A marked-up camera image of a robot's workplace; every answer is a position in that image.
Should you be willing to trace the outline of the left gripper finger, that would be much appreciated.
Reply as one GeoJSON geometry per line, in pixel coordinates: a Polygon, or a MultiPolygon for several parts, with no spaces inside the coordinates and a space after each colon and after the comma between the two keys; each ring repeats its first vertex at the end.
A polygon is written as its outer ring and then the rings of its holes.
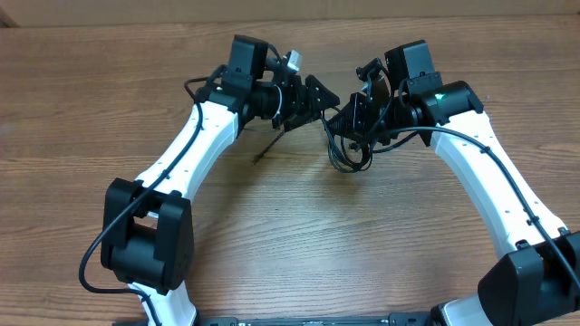
{"type": "Polygon", "coordinates": [[[340,104],[340,98],[328,90],[313,75],[305,79],[306,98],[310,111],[322,113],[324,110],[334,108],[340,104]]]}
{"type": "Polygon", "coordinates": [[[289,132],[294,129],[298,129],[306,124],[312,123],[321,118],[320,111],[306,112],[301,115],[294,115],[284,123],[284,132],[289,132]]]}

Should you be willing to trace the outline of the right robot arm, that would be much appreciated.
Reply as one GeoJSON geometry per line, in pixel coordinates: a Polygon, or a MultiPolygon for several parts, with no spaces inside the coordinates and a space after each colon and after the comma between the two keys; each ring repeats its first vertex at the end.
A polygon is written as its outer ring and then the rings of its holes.
{"type": "Polygon", "coordinates": [[[399,325],[535,325],[579,308],[579,235],[537,197],[502,148],[483,102],[464,81],[446,83],[426,42],[389,50],[356,71],[362,90],[325,125],[362,152],[352,169],[414,137],[448,165],[478,210],[497,256],[464,298],[399,325]]]}

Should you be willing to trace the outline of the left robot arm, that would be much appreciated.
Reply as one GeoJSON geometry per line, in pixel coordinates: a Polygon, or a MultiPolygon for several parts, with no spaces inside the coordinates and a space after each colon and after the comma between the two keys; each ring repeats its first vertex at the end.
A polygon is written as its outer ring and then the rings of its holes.
{"type": "Polygon", "coordinates": [[[254,118],[289,131],[321,118],[338,96],[298,74],[302,56],[268,57],[265,41],[235,35],[229,61],[190,91],[188,122],[159,159],[134,180],[107,189],[97,238],[101,264],[135,294],[146,325],[192,325],[197,310],[185,279],[194,253],[191,204],[221,153],[254,118]]]}

